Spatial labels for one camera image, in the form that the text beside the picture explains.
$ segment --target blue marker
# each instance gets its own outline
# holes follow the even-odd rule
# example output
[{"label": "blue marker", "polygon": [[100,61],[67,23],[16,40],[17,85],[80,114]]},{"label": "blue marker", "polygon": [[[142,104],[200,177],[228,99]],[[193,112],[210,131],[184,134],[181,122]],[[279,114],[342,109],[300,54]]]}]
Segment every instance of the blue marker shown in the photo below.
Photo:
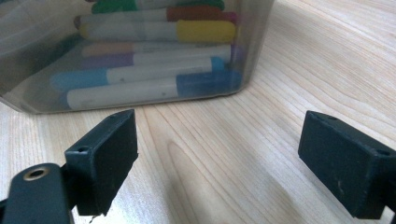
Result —
[{"label": "blue marker", "polygon": [[221,58],[200,58],[172,63],[154,63],[59,73],[50,78],[50,85],[56,91],[70,91],[147,79],[175,77],[181,74],[187,75],[222,70],[224,70],[224,62]]},{"label": "blue marker", "polygon": [[65,95],[63,103],[73,110],[84,110],[212,97],[238,91],[241,83],[242,76],[235,71],[179,75],[73,90]]}]

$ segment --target wooden table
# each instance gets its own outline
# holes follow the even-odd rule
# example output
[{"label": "wooden table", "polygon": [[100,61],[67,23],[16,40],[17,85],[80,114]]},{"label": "wooden table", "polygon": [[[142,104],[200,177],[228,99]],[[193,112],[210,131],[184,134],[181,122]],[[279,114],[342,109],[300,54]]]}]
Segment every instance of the wooden table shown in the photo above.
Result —
[{"label": "wooden table", "polygon": [[[304,114],[331,114],[396,148],[395,76],[395,1],[278,0],[241,92],[135,107],[139,159],[93,223],[363,223],[299,159]],[[0,105],[1,198],[12,176],[63,164],[65,149],[124,109],[33,116]]]}]

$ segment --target yellow marker cap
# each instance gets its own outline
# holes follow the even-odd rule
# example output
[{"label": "yellow marker cap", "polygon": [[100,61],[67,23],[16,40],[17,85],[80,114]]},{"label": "yellow marker cap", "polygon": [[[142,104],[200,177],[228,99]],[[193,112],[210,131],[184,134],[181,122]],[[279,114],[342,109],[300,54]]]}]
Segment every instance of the yellow marker cap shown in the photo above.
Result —
[{"label": "yellow marker cap", "polygon": [[79,34],[85,39],[90,38],[90,36],[88,35],[88,27],[87,26],[88,26],[88,24],[81,24],[78,28]]},{"label": "yellow marker cap", "polygon": [[232,43],[236,28],[229,21],[178,21],[180,42]]}]

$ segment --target black rectangular piece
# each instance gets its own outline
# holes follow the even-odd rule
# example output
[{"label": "black rectangular piece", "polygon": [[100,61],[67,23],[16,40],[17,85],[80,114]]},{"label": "black rectangular piece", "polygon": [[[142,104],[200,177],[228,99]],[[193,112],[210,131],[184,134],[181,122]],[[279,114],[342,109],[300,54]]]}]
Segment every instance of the black rectangular piece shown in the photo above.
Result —
[{"label": "black rectangular piece", "polygon": [[3,224],[70,224],[61,168],[44,163],[12,179]]},{"label": "black rectangular piece", "polygon": [[111,115],[66,150],[64,170],[82,216],[106,214],[137,159],[134,111]]},{"label": "black rectangular piece", "polygon": [[380,219],[396,152],[340,119],[308,111],[298,153],[357,218]]}]

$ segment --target green marker cap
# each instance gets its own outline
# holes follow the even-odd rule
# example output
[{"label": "green marker cap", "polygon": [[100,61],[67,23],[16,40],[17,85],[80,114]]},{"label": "green marker cap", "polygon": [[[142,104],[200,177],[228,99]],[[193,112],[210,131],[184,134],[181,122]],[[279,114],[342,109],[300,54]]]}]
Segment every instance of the green marker cap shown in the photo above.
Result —
[{"label": "green marker cap", "polygon": [[[224,2],[222,0],[199,0],[189,3],[179,3],[178,7],[191,6],[211,6],[224,10]],[[134,0],[99,0],[92,6],[92,14],[109,13],[119,11],[136,11],[137,6]]]},{"label": "green marker cap", "polygon": [[92,14],[136,10],[134,0],[99,0],[91,8]]},{"label": "green marker cap", "polygon": [[179,3],[178,7],[191,7],[191,6],[211,6],[218,7],[221,10],[224,10],[224,2],[222,0],[201,0],[194,1],[189,3]]}]

